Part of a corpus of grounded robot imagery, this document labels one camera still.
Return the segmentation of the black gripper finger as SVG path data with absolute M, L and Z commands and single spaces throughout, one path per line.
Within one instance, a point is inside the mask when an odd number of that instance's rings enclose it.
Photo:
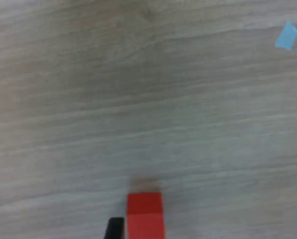
M 111 217 L 108 220 L 104 239 L 124 239 L 123 217 Z

